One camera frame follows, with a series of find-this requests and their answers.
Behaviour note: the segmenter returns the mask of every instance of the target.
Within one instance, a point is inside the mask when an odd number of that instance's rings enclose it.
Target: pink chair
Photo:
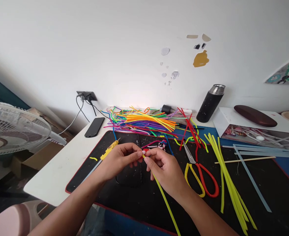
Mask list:
[[[37,206],[41,203],[44,202],[41,200],[29,201],[13,205],[1,212],[0,235],[28,235],[42,221],[40,215],[48,207],[46,205],[40,212],[37,212]]]

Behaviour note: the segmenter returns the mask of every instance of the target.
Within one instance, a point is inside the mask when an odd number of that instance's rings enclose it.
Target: hand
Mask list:
[[[134,143],[125,143],[116,145],[107,157],[101,162],[101,164],[95,169],[97,175],[101,180],[110,180],[118,173],[120,173],[124,167],[129,165],[132,167],[137,166],[137,161],[142,162],[142,150]]]
[[[176,158],[157,147],[147,151],[145,156],[147,171],[151,170],[151,180],[154,180],[154,174],[163,189],[179,201],[190,188]]]

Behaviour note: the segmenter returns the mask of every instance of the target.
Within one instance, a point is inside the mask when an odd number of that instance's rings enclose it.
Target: thermos bottle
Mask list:
[[[197,114],[197,120],[206,123],[210,120],[213,112],[217,108],[221,98],[224,95],[225,85],[213,85],[208,91],[201,108]]]

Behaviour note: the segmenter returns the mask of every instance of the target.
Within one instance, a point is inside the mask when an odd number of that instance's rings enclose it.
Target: person's left hand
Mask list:
[[[137,166],[137,161],[143,161],[142,159],[139,160],[140,157],[142,157],[142,150],[136,144],[119,144],[111,150],[94,172],[97,172],[97,176],[102,177],[102,180],[110,180],[127,165]]]

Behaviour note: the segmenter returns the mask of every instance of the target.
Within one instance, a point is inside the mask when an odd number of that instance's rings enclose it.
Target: bundle of pipe cleaners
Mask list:
[[[146,108],[143,112],[141,110],[137,110],[134,107],[130,107],[131,110],[122,110],[117,107],[114,109],[108,110],[107,113],[111,123],[108,123],[109,126],[105,127],[112,127],[113,131],[120,131],[120,132],[132,132],[138,134],[147,134],[150,135],[152,133],[156,136],[155,132],[161,132],[170,136],[175,136],[176,138],[184,137],[181,134],[174,134],[173,131],[177,126],[177,123],[174,121],[169,120],[172,119],[187,119],[183,115],[176,115],[176,118],[173,116],[177,111],[172,114],[165,114],[164,112],[159,112],[157,114],[149,114],[150,109]]]

